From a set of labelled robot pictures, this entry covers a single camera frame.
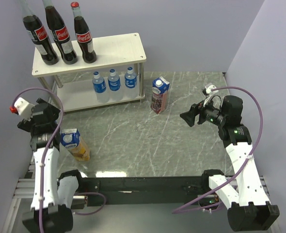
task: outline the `gray marble surface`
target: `gray marble surface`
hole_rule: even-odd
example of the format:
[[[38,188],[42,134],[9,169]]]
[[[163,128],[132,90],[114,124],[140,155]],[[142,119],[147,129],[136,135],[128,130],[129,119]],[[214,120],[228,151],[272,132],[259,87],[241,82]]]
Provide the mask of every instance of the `gray marble surface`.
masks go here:
[[[60,78],[67,83],[91,75],[84,72]],[[170,90],[166,110],[157,115],[150,101],[152,81],[159,76],[170,82]],[[87,177],[196,176],[212,168],[233,174],[217,127],[206,122],[191,128],[179,117],[204,99],[201,89],[208,83],[226,85],[220,72],[145,72],[142,101],[66,114],[62,128],[78,128],[91,157],[78,162],[61,147],[58,175],[78,169]],[[222,97],[228,94],[220,91]]]

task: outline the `coca-cola logo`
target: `coca-cola logo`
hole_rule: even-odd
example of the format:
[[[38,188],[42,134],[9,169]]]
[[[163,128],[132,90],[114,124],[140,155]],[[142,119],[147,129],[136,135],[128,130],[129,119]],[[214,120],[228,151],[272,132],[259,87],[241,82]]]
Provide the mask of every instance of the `coca-cola logo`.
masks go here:
[[[69,32],[67,31],[66,26],[64,26],[60,30],[56,30],[55,33],[56,33],[57,38],[58,38],[59,41],[66,40],[67,38],[70,37]]]
[[[45,40],[47,38],[47,32],[46,32],[43,25],[39,29],[34,30],[34,31],[35,31],[39,41]]]
[[[86,43],[91,41],[91,34],[90,31],[86,32],[85,34],[76,34],[77,41],[80,43]]]

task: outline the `carton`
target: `carton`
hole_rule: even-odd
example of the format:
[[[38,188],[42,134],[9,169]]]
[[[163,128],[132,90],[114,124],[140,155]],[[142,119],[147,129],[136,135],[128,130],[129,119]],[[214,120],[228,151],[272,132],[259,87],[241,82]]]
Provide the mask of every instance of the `carton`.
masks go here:
[[[165,110],[169,87],[170,83],[162,76],[153,81],[151,108],[157,114]]]
[[[61,130],[61,144],[76,160],[88,161],[90,159],[90,150],[78,129]]]

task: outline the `shelf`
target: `shelf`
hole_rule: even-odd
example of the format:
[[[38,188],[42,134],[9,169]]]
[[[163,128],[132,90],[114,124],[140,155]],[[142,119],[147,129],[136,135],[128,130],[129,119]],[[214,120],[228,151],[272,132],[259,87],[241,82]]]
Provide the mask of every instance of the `shelf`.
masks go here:
[[[67,65],[63,62],[60,52],[54,43],[52,46],[59,57],[59,61],[52,66],[46,65],[42,60],[41,54],[35,49],[32,75],[35,78],[39,78],[146,61],[146,55],[138,33],[93,38],[97,60],[91,64],[83,61],[77,41],[72,41],[72,44],[78,56],[78,61],[72,65]]]
[[[120,77],[121,77],[120,80],[121,86],[124,90],[126,88],[124,83],[124,78],[122,76]],[[104,79],[107,84],[107,90],[109,90],[108,78],[106,77]],[[122,102],[129,102],[134,100],[141,100],[144,99],[145,97],[145,95],[140,97],[138,94],[138,96],[134,99],[123,97],[123,99],[120,101],[114,101],[110,99],[107,103],[101,103],[96,98],[92,80],[65,83],[62,88],[57,89],[57,95],[61,99],[65,112],[122,103]]]

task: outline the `wall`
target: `wall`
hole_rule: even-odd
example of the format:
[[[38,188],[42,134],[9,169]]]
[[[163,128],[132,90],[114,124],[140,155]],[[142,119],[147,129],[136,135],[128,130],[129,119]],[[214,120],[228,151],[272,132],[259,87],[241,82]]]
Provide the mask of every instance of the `wall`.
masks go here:
[[[228,85],[246,88],[261,104],[264,130],[254,155],[286,233],[286,0],[265,0],[226,78]],[[243,122],[255,140],[259,125],[255,104],[239,92],[231,93],[243,97]]]
[[[44,22],[40,0],[29,0]],[[53,0],[74,39],[72,0]],[[140,33],[147,71],[226,72],[263,0],[80,0],[93,37]]]
[[[31,76],[33,51],[18,8],[12,1],[0,1],[0,231],[32,154],[30,135],[16,127],[20,118],[10,113],[9,106],[19,91],[39,86]],[[40,92],[24,95],[29,101],[40,96]]]

